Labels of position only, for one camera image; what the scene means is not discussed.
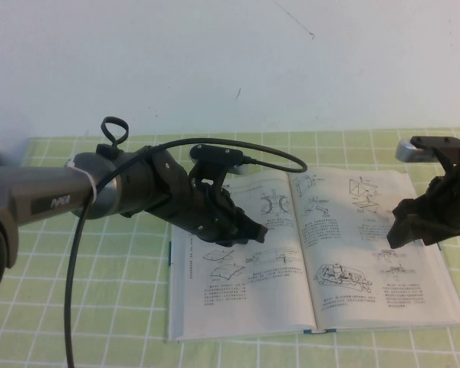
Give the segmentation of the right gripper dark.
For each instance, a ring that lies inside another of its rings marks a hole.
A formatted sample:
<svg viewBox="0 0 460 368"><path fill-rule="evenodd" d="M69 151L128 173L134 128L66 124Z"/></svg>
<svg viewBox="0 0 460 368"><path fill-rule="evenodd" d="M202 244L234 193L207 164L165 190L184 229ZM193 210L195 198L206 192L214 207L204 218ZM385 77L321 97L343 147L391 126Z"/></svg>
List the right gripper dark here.
<svg viewBox="0 0 460 368"><path fill-rule="evenodd" d="M423 240L434 245L460 236L460 160L445 167L445 175L435 177L416 199L403 199L393 210L394 223L387 234L391 248ZM434 216L434 227L426 238L425 220Z"/></svg>

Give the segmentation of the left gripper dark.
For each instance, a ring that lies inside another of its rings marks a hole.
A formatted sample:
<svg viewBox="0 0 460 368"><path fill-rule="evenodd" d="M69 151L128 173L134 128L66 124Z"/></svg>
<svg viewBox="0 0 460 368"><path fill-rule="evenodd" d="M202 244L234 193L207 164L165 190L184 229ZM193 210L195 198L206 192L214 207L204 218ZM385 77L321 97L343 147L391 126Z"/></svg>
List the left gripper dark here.
<svg viewBox="0 0 460 368"><path fill-rule="evenodd" d="M264 243L268 229L249 218L222 188L233 158L242 154L218 147L196 150L201 153L190 172L165 149L121 172L116 177L114 212L128 218L145 211L227 248Z"/></svg>

